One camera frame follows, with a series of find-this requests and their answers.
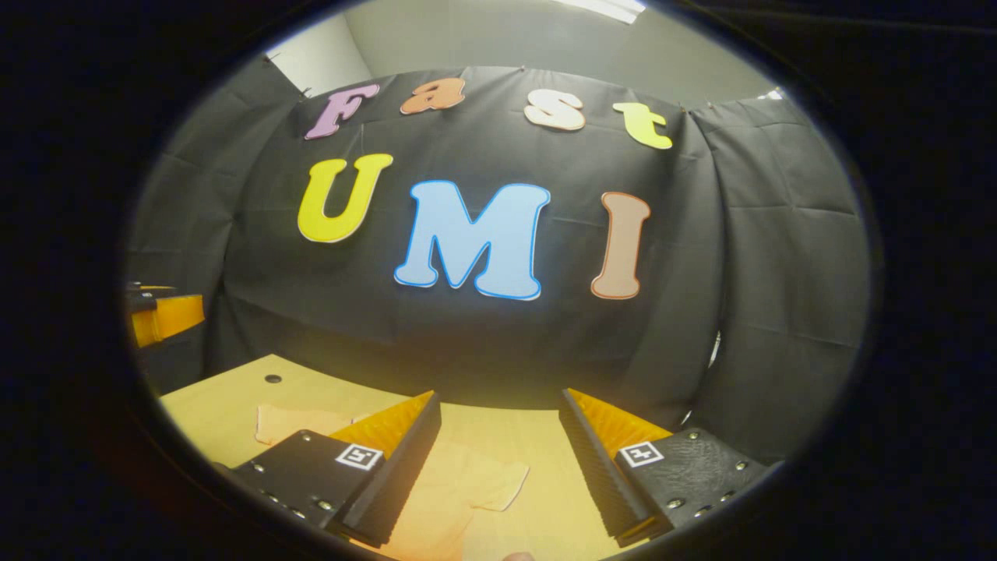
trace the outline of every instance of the yellow letter u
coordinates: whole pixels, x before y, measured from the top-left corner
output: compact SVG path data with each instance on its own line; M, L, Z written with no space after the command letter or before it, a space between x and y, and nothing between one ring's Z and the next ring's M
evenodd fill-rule
M298 209L298 230L312 242L334 243L346 240L363 224L374 196L374 187L381 170L391 166L394 158L388 154L368 154L357 159L357 181L353 184L346 210L338 217L325 216L325 201L339 172L346 169L346 160L323 160L308 172L311 179Z

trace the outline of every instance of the gray wall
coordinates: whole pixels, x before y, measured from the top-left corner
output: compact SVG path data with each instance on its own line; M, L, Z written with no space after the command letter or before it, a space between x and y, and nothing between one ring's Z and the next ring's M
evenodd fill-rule
M375 77L462 66L578 74L686 106L775 85L724 47L648 8L632 25L549 0L374 0L346 12Z

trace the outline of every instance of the black fabric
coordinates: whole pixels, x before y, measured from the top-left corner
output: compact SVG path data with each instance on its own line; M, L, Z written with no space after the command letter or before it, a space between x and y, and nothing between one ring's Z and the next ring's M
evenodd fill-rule
M451 76L467 81L460 105L399 112L413 89ZM691 399L716 332L723 249L715 172L688 115L620 86L537 70L475 67L374 82L378 95L334 135L303 139L326 106L318 96L297 106L260 153L211 311L209 371L273 352L380 389L437 389L449 402L555 407L568 385L623 406ZM578 96L585 128L530 123L522 108L536 88ZM611 107L627 101L663 115L675 148L631 139ZM296 221L311 166L348 162L326 205L335 216L356 177L353 162L372 153L391 154L394 164L381 173L360 229L337 244L304 239ZM394 281L415 217L409 190L425 180L455 182L472 218L509 183L551 192L536 234L539 299L486 297L470 282ZM651 207L637 268L642 290L629 300L589 288L602 266L608 217L599 199L607 191Z
M299 98L279 69L257 59L200 101L164 146L134 202L127 278L201 294L210 318L251 164ZM146 353L158 391L203 378L205 333L185 331L168 348Z
M766 463L813 434L840 395L868 315L868 237L820 133L785 101L693 112L727 229L723 341L691 418Z

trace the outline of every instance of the foam letter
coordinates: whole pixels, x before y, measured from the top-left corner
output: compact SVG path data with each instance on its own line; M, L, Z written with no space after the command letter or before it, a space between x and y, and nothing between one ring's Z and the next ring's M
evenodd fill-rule
M552 129L577 131L585 126L585 117L581 114L581 100L571 94L556 90L533 90L526 95L530 102L523 108L526 118L535 125L543 125Z
M672 139L663 137L654 131L657 123L665 126L665 118L651 110L642 103L614 103L613 109L623 113L623 124L626 125L626 132L633 137L633 140L657 148L667 150L672 147Z
M377 84L370 84L345 92L336 92L329 96L329 105L325 106L325 110L322 111L322 115L319 116L318 122L312 127L312 130L305 133L305 140L327 137L338 131L339 118L342 117L343 121L346 121L353 117L353 114L360 108L360 102L363 101L363 98L376 96L379 89L380 86Z
M332 191L332 184L339 172L346 168L346 160L324 160L312 166L305 196L298 209L298 230L312 242L340 242L360 228L367 216L374 187L381 170L391 166L394 159L388 154L368 154L357 158L357 180L346 209L338 217L325 216L325 201Z
M447 109L464 100L463 78L434 80L415 89L411 97L402 104L402 113L411 115L427 109Z
M533 242L540 209L550 201L543 187L510 184L471 221L461 192L449 181L425 181L412 187L417 201L415 223L405 262L395 269L395 281L428 287L439 276L430 265L433 246L440 251L447 282L458 288L485 250L485 271L475 278L475 288L488 296L532 300L540 296L533 277Z
M609 236L602 273L592 280L592 293L600 298L628 299L640 292L637 253L640 229L651 209L640 199L625 193L603 193L602 206L609 213Z

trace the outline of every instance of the black backdrop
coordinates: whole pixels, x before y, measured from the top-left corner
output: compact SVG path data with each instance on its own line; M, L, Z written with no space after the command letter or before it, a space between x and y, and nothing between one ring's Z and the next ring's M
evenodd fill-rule
M697 540L687 556L982 555L992 539L979 500L991 471L982 410L992 384L982 375L991 361L980 335L985 276L974 264L991 245L981 203L995 177L985 150L994 93L978 69L993 64L992 7L707 4L773 49L756 53L834 124L869 180L890 275L867 374L834 433L771 489L768 508L724 539ZM73 187L5 194L17 241L8 279L22 294L8 332L12 363L26 365L4 378L15 420L13 555L300 551L181 475L206 476L155 421L147 389L130 382L111 306L120 276L110 248L150 155L238 46L258 50L288 22L287 5L216 2L196 17L174 4L45 6L44 23L24 5L5 9L7 64L20 83L8 92L10 117L25 140L12 152L17 179ZM40 223L53 209L63 219Z
M445 77L467 82L461 104L400 113L414 89ZM868 240L846 169L791 103L686 113L621 86L519 68L372 83L378 95L334 135L304 140L328 96L295 104L273 66L253 61L166 147L138 205L130 276L204 293L208 320L206 332L179 339L201 349L187 364L176 358L183 342L161 351L174 368L161 390L273 352L475 405L554 408L572 386L673 429L695 400L697 422L763 461L785 458L829 410L866 324ZM252 97L241 93L250 88ZM522 107L539 88L583 100L586 126L530 123ZM673 148L631 139L618 102L664 116ZM336 244L306 240L297 214L312 165L348 162L326 203L336 216L352 163L374 153L394 163L359 230ZM415 215L409 190L428 180L455 182L472 219L503 185L550 191L534 250L540 298L394 281ZM606 191L651 207L641 291L627 300L589 291L602 267ZM727 343L700 391L718 328Z

